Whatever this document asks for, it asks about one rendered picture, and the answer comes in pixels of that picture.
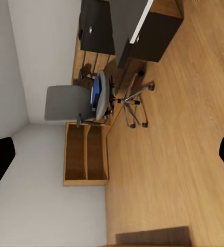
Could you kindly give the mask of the notebook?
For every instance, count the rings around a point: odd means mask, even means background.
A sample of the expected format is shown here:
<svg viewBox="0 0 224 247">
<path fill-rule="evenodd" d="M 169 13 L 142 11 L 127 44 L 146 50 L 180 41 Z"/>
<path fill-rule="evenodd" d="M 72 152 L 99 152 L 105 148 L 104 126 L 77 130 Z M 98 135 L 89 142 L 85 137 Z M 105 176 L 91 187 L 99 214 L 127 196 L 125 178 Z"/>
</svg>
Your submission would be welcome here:
<svg viewBox="0 0 224 247">
<path fill-rule="evenodd" d="M 129 42 L 134 44 L 154 0 L 124 0 Z"/>
</svg>

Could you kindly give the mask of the folder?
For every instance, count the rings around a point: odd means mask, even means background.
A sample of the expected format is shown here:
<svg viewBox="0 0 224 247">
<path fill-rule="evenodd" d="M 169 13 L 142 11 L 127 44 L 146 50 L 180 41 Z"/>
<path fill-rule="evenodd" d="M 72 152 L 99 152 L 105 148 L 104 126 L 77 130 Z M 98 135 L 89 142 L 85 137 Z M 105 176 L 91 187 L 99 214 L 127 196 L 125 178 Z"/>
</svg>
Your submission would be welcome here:
<svg viewBox="0 0 224 247">
<path fill-rule="evenodd" d="M 92 89 L 92 95 L 91 95 L 92 111 L 95 111 L 96 109 L 99 91 L 100 91 L 99 90 L 99 77 L 98 75 L 96 75 L 95 81 L 94 81 L 94 87 Z"/>
</svg>

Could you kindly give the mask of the swivel chair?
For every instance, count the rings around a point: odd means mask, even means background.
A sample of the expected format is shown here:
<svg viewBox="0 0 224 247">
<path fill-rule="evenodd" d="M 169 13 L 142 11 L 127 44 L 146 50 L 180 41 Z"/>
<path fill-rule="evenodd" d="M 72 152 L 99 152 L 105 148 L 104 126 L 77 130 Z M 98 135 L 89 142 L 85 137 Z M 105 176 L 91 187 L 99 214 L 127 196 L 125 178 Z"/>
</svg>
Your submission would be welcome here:
<svg viewBox="0 0 224 247">
<path fill-rule="evenodd" d="M 99 95 L 97 99 L 97 105 L 95 111 L 92 111 L 91 95 L 92 89 L 81 85 L 55 85 L 47 88 L 46 104 L 45 104 L 45 122 L 68 122 L 77 124 L 91 125 L 91 126 L 104 126 L 108 121 L 109 114 L 114 114 L 115 102 L 122 103 L 124 108 L 126 126 L 134 129 L 134 125 L 128 125 L 128 112 L 133 116 L 136 123 L 147 128 L 146 123 L 141 124 L 135 116 L 130 104 L 140 105 L 140 102 L 133 100 L 133 98 L 143 92 L 146 89 L 153 91 L 154 86 L 150 85 L 137 91 L 133 95 L 130 92 L 135 81 L 135 77 L 139 75 L 143 77 L 143 71 L 135 73 L 129 87 L 125 93 L 124 98 L 114 97 L 115 83 L 113 83 L 113 77 L 111 80 L 108 77 L 108 73 L 101 69 L 98 72 L 99 77 Z M 94 82 L 95 79 L 86 77 L 80 69 L 78 81 L 82 79 Z M 108 110 L 108 104 L 111 105 Z M 89 121 L 91 119 L 100 120 L 104 118 L 104 123 Z"/>
</svg>

